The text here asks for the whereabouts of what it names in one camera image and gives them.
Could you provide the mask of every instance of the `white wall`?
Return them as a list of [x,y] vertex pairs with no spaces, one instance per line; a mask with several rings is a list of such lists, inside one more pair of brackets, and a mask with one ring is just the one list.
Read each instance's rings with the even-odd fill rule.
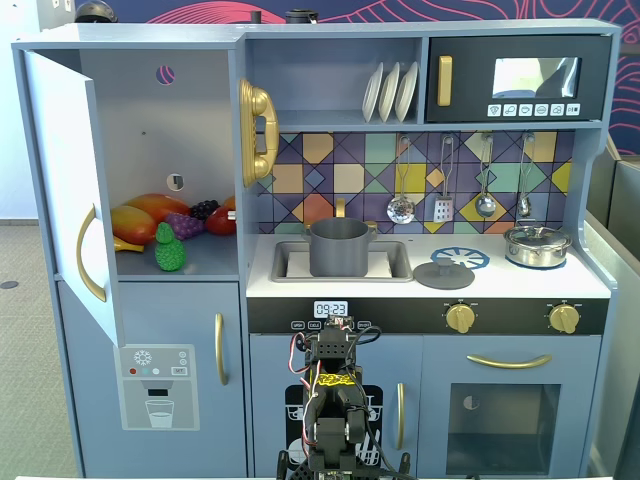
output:
[[38,216],[11,42],[73,21],[73,8],[73,0],[0,0],[0,219]]

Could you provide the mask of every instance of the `silver pot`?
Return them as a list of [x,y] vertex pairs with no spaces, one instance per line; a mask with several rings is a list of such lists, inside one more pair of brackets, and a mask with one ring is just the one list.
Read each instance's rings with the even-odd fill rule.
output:
[[311,225],[304,238],[314,277],[364,277],[369,271],[375,227],[355,218],[325,218]]
[[524,267],[552,268],[561,265],[571,237],[548,227],[514,227],[504,233],[507,259]]

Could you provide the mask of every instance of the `sink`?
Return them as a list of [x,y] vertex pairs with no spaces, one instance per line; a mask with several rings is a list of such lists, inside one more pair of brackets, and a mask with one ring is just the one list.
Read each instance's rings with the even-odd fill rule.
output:
[[312,277],[307,242],[276,245],[271,269],[273,282],[409,282],[413,273],[402,242],[374,241],[369,244],[369,274],[366,277]]

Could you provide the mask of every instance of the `microwave buttons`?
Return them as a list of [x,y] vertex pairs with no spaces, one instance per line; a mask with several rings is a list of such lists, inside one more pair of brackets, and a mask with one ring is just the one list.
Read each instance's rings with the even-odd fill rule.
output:
[[487,107],[487,117],[499,117],[502,112],[502,105],[492,104]]
[[533,110],[533,114],[536,117],[546,117],[549,115],[549,104],[548,103],[536,103],[536,106]]
[[554,103],[551,105],[551,116],[561,117],[564,115],[564,103]]
[[504,116],[505,117],[515,117],[518,112],[518,105],[515,103],[507,103],[504,106]]
[[571,115],[571,116],[580,115],[580,104],[579,103],[568,104],[567,115]]
[[521,103],[518,110],[519,117],[530,117],[533,112],[533,105],[530,103]]

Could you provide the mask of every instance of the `yellow tag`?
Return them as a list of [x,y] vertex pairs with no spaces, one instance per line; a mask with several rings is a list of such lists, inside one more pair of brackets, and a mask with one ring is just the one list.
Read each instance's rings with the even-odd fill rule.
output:
[[318,377],[318,385],[335,387],[336,385],[355,385],[349,375],[335,375],[333,373],[321,373]]

